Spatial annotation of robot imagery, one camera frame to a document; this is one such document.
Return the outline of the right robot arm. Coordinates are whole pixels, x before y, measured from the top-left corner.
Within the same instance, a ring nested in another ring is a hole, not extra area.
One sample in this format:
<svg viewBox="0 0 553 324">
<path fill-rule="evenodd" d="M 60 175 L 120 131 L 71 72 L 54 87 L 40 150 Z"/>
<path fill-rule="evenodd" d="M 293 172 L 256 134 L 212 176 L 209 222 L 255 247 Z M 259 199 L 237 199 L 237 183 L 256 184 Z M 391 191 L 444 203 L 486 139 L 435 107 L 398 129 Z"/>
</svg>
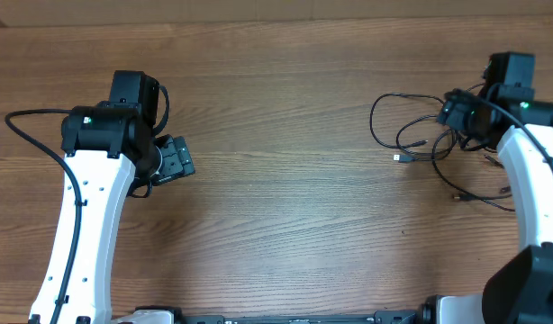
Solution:
<svg viewBox="0 0 553 324">
<path fill-rule="evenodd" d="M 535 58 L 491 55 L 479 94 L 446 93 L 437 121 L 496 151 L 511 187 L 519 252 L 480 294 L 436 296 L 420 323 L 553 323 L 553 103 L 535 100 Z"/>
</svg>

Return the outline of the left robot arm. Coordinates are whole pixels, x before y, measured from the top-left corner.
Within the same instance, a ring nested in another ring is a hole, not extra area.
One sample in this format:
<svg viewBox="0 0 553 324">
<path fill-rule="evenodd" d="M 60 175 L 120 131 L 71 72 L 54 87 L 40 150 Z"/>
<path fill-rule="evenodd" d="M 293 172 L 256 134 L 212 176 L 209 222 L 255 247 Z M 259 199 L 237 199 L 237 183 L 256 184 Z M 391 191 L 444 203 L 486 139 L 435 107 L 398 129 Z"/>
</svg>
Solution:
<svg viewBox="0 0 553 324">
<path fill-rule="evenodd" d="M 65 184 L 46 276 L 31 323 L 108 323 L 122 209 L 136 189 L 195 171 L 186 141 L 163 134 L 166 88 L 141 71 L 117 70 L 108 100 L 76 106 L 61 124 Z"/>
</svg>

